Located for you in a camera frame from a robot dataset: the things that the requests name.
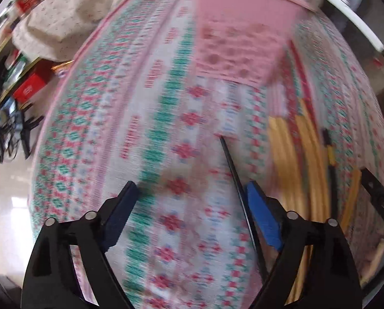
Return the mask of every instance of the pink fabric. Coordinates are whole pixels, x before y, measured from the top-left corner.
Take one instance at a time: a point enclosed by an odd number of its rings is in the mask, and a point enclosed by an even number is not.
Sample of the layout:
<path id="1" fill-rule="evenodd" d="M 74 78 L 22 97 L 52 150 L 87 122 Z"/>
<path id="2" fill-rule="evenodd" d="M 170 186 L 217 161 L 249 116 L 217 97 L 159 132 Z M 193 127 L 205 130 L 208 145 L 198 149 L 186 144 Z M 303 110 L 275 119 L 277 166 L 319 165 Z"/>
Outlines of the pink fabric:
<path id="1" fill-rule="evenodd" d="M 71 75 L 75 72 L 76 69 L 78 69 L 78 61 L 80 61 L 81 56 L 86 54 L 90 46 L 93 44 L 93 41 L 96 40 L 96 38 L 100 35 L 100 32 L 104 31 L 107 28 L 107 25 L 109 22 L 113 19 L 113 17 L 116 15 L 116 13 L 120 10 L 120 8 L 123 8 L 126 3 L 128 3 L 130 0 L 122 0 L 121 3 L 112 10 L 103 20 L 99 23 L 98 27 L 95 29 L 95 31 L 88 37 L 88 39 L 82 44 L 80 49 L 76 52 L 75 56 L 73 57 L 74 63 L 72 64 L 71 68 L 69 69 L 67 75 L 61 79 L 60 85 L 58 87 L 57 94 L 47 112 L 47 117 L 51 117 L 53 114 L 53 111 L 55 110 L 55 107 L 60 101 L 61 93 L 64 91 L 65 87 L 67 86 L 68 82 L 70 81 Z M 42 124 L 42 129 L 40 131 L 40 135 L 45 135 L 46 131 L 48 129 L 48 120 L 44 120 Z M 39 138 L 36 142 L 36 149 L 40 149 L 41 147 L 42 138 Z M 38 158 L 33 157 L 32 160 L 32 167 L 36 167 L 36 162 Z M 28 197 L 28 205 L 30 205 L 30 198 L 33 196 L 33 186 L 31 186 L 31 193 Z"/>
<path id="2" fill-rule="evenodd" d="M 273 81 L 255 88 L 197 76 L 200 2 L 130 0 L 118 8 L 80 52 L 36 152 L 30 205 L 35 233 L 48 217 L 74 220 L 97 210 L 127 180 L 142 187 L 142 199 L 107 253 L 139 309 L 244 309 L 261 286 L 218 135 L 228 137 L 242 182 L 256 180 L 279 199 L 268 116 L 287 120 L 302 156 L 293 124 L 302 99 L 313 109 L 317 129 L 331 131 L 340 209 L 353 167 L 368 167 L 384 184 L 376 98 L 325 16 L 298 24 Z M 240 27 L 236 11 L 232 16 Z M 303 158 L 299 163 L 306 173 Z M 361 192 L 358 200 L 348 239 L 362 270 L 384 227 L 368 197 Z"/>
<path id="3" fill-rule="evenodd" d="M 198 0 L 198 74 L 258 87 L 303 15 L 288 0 Z"/>

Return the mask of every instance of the white fabric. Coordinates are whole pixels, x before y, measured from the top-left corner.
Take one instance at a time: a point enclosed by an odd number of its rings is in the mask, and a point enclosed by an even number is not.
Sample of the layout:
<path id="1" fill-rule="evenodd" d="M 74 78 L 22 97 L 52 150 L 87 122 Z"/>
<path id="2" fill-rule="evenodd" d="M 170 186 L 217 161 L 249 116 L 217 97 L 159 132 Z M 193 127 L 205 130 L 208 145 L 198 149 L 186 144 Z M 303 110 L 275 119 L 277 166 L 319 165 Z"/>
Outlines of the white fabric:
<path id="1" fill-rule="evenodd" d="M 28 57 L 71 60 L 100 20 L 121 0 L 42 0 L 14 29 L 13 43 Z"/>

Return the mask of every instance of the green pattern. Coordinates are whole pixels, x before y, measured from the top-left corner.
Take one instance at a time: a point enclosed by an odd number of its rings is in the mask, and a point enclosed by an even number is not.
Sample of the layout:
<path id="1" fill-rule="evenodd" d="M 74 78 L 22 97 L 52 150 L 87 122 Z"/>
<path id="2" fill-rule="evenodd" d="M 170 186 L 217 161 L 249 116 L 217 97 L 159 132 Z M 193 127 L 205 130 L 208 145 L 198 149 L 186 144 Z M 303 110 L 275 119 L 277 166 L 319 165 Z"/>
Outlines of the green pattern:
<path id="1" fill-rule="evenodd" d="M 246 91 L 248 92 L 248 103 L 249 106 L 245 107 L 243 110 L 245 110 L 245 117 L 246 117 L 246 125 L 250 127 L 249 129 L 245 130 L 245 149 L 248 150 L 247 154 L 248 157 L 246 157 L 246 164 L 255 164 L 257 166 L 257 172 L 251 173 L 248 172 L 248 177 L 251 178 L 251 180 L 259 180 L 262 181 L 265 178 L 265 155 L 267 154 L 267 151 L 269 149 L 269 142 L 268 137 L 266 135 L 267 131 L 267 95 L 266 95 L 266 88 L 264 86 L 260 87 L 258 92 L 255 93 L 254 89 L 252 87 L 247 87 Z M 257 95 L 259 97 L 259 101 L 255 101 L 254 97 Z M 254 106 L 259 106 L 259 111 L 256 112 L 254 110 Z M 259 123 L 254 122 L 253 117 L 259 116 Z M 252 128 L 258 127 L 260 128 L 260 132 L 257 136 L 255 136 L 252 132 Z M 256 161 L 253 159 L 251 150 L 253 148 L 252 141 L 254 139 L 257 139 L 259 141 L 259 148 L 255 151 L 257 154 L 259 154 L 259 159 Z"/>
<path id="2" fill-rule="evenodd" d="M 176 55 L 172 61 L 172 67 L 168 72 L 164 89 L 158 101 L 158 108 L 153 116 L 153 128 L 146 133 L 147 146 L 143 152 L 143 167 L 139 177 L 139 187 L 142 192 L 141 198 L 135 205 L 130 222 L 135 224 L 129 233 L 127 254 L 127 265 L 125 271 L 128 274 L 122 286 L 126 295 L 135 307 L 142 303 L 142 293 L 145 287 L 145 276 L 147 266 L 147 252 L 150 244 L 148 229 L 152 225 L 153 208 L 155 196 L 153 186 L 158 183 L 161 164 L 165 158 L 164 149 L 169 141 L 169 127 L 173 122 L 174 110 L 179 103 L 183 80 L 187 75 L 191 61 L 192 48 L 194 44 L 193 23 L 189 24 L 180 41 Z"/>
<path id="3" fill-rule="evenodd" d="M 303 94 L 302 94 L 302 90 L 301 90 L 301 86 L 300 86 L 300 80 L 299 80 L 298 74 L 296 73 L 297 69 L 295 67 L 294 57 L 290 53 L 290 50 L 286 51 L 286 59 L 287 59 L 289 66 L 290 66 L 290 71 L 291 71 L 291 76 L 292 76 L 292 80 L 293 80 L 293 86 L 295 89 L 296 98 L 301 99 L 301 98 L 303 98 Z M 298 111 L 298 114 L 302 115 L 301 104 L 299 101 L 296 101 L 296 109 Z"/>
<path id="4" fill-rule="evenodd" d="M 337 168 L 337 182 L 338 182 L 338 194 L 341 201 L 346 197 L 346 191 L 350 186 L 351 179 L 347 176 L 346 172 L 351 172 L 353 167 L 351 164 L 353 149 L 345 149 L 345 145 L 350 144 L 351 137 L 349 122 L 345 112 L 342 113 L 339 108 L 345 108 L 345 104 L 342 100 L 334 99 L 338 96 L 339 93 L 336 93 L 338 90 L 337 82 L 328 78 L 327 74 L 331 76 L 336 75 L 335 71 L 332 71 L 331 66 L 329 65 L 327 58 L 325 57 L 325 52 L 321 46 L 319 38 L 310 36 L 310 29 L 305 24 L 301 24 L 298 28 L 298 38 L 301 40 L 302 47 L 306 51 L 305 55 L 309 57 L 311 61 L 311 70 L 314 71 L 312 74 L 314 79 L 314 84 L 316 90 L 322 94 L 323 104 L 326 108 L 325 110 L 325 119 L 331 127 L 331 131 L 335 131 L 333 134 L 333 144 L 335 146 L 335 159 L 338 164 Z M 345 127 L 341 127 L 341 122 L 339 117 L 345 119 Z"/>
<path id="5" fill-rule="evenodd" d="M 319 23 L 322 25 L 322 28 L 328 34 L 328 36 L 333 40 L 332 33 L 328 30 L 328 28 L 326 27 L 326 25 L 322 21 L 322 19 L 321 18 L 317 18 L 317 19 L 318 19 Z M 358 85 L 358 82 L 356 80 L 355 74 L 352 73 L 352 70 L 351 70 L 351 67 L 349 66 L 348 58 L 346 56 L 345 51 L 343 50 L 343 48 L 339 44 L 338 44 L 338 48 L 339 48 L 339 52 L 341 54 L 342 61 L 345 64 L 345 66 L 348 68 L 348 72 L 349 72 L 349 74 L 350 74 L 350 76 L 352 78 L 352 81 L 353 81 L 353 83 L 355 85 L 356 90 L 358 91 L 358 96 L 359 96 L 359 99 L 360 99 L 360 101 L 362 103 L 362 108 L 363 108 L 363 112 L 364 112 L 364 116 L 365 116 L 365 121 L 366 121 L 366 125 L 368 126 L 368 133 L 369 133 L 369 136 L 370 136 L 370 145 L 371 145 L 371 148 L 372 148 L 372 153 L 373 153 L 374 158 L 375 158 L 375 168 L 376 168 L 375 175 L 377 177 L 379 177 L 379 168 L 378 168 L 379 156 L 378 156 L 377 148 L 375 146 L 374 136 L 372 134 L 371 122 L 370 122 L 370 119 L 368 117 L 368 112 L 366 111 L 366 103 L 365 103 L 365 100 L 364 100 L 364 98 L 362 96 L 362 90 L 361 90 L 361 87 Z"/>
<path id="6" fill-rule="evenodd" d="M 102 41 L 90 48 L 86 60 L 80 64 L 79 72 L 74 73 L 74 78 L 68 81 L 68 87 L 62 94 L 59 106 L 56 108 L 57 115 L 53 117 L 51 125 L 48 127 L 46 135 L 48 136 L 38 151 L 39 164 L 36 170 L 35 185 L 32 200 L 32 219 L 34 236 L 37 237 L 42 223 L 48 217 L 54 217 L 58 220 L 68 220 L 69 206 L 71 204 L 72 191 L 75 191 L 75 169 L 80 161 L 81 146 L 75 148 L 66 147 L 68 142 L 75 142 L 76 145 L 82 145 L 88 132 L 88 125 L 94 118 L 94 113 L 84 116 L 76 116 L 76 108 L 89 109 L 99 106 L 102 94 L 105 93 L 109 76 L 114 72 L 110 64 L 105 64 L 108 52 L 113 48 L 118 51 L 116 55 L 117 64 L 125 55 L 129 45 L 118 46 L 116 41 L 123 35 L 129 36 L 128 41 L 136 38 L 141 22 L 135 22 L 134 19 L 140 18 L 147 20 L 150 13 L 154 10 L 158 0 L 132 0 L 123 12 L 113 21 L 113 25 L 106 28 L 106 33 Z M 102 68 L 107 74 L 99 76 L 94 71 Z M 91 102 L 83 100 L 83 96 L 92 96 Z M 81 130 L 71 131 L 72 127 L 78 127 Z M 62 158 L 68 162 L 62 164 Z M 63 175 L 62 180 L 58 179 L 59 174 Z M 63 205 L 57 207 L 59 213 L 54 213 L 52 199 L 56 196 L 62 196 Z"/>

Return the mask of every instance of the floral pattern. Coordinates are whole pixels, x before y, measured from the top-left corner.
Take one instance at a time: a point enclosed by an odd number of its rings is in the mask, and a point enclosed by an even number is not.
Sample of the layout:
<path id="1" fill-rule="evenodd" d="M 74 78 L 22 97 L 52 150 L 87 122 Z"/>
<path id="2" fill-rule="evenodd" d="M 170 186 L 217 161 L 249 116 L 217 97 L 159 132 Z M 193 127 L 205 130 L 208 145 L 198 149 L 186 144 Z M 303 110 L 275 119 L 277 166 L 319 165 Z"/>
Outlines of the floral pattern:
<path id="1" fill-rule="evenodd" d="M 76 57 L 36 155 L 35 234 L 48 217 L 73 220 L 97 210 L 127 180 L 140 187 L 127 226 L 108 252 L 136 309 L 239 309 L 261 286 L 250 281 L 258 273 L 255 255 L 220 135 L 228 137 L 242 182 L 256 179 L 279 199 L 268 115 L 291 120 L 304 98 L 316 126 L 330 124 L 340 196 L 358 162 L 378 171 L 384 183 L 379 108 L 325 17 L 314 15 L 298 28 L 286 65 L 279 66 L 285 80 L 249 87 L 194 75 L 195 4 L 123 2 Z M 361 269 L 380 228 L 360 199 L 349 239 Z M 90 299 L 79 258 L 76 271 Z"/>
<path id="2" fill-rule="evenodd" d="M 160 218 L 160 223 L 166 228 L 169 233 L 178 231 L 184 226 L 183 221 L 177 217 L 176 212 L 169 214 L 168 216 L 162 216 Z"/>

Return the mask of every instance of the bedsheet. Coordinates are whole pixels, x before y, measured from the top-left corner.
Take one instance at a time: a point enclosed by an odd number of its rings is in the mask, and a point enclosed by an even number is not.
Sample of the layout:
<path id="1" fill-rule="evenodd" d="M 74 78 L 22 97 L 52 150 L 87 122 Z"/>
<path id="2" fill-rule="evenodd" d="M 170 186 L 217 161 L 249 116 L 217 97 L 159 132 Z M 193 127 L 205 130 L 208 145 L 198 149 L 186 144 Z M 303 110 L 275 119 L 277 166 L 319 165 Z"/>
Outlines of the bedsheet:
<path id="1" fill-rule="evenodd" d="M 35 154 L 35 235 L 48 217 L 76 220 L 98 210 L 128 180 L 140 187 L 142 197 L 106 253 L 136 308 L 245 308 L 261 287 L 220 135 L 242 182 L 256 180 L 280 199 L 269 117 L 288 123 L 306 173 L 295 124 L 302 99 L 318 131 L 331 132 L 339 209 L 354 167 L 368 167 L 384 184 L 376 97 L 323 14 L 296 26 L 272 77 L 258 87 L 196 73 L 195 16 L 196 0 L 124 0 L 76 54 Z M 358 270 L 383 233 L 360 191 L 347 234 Z M 76 251 L 74 258 L 94 301 Z"/>

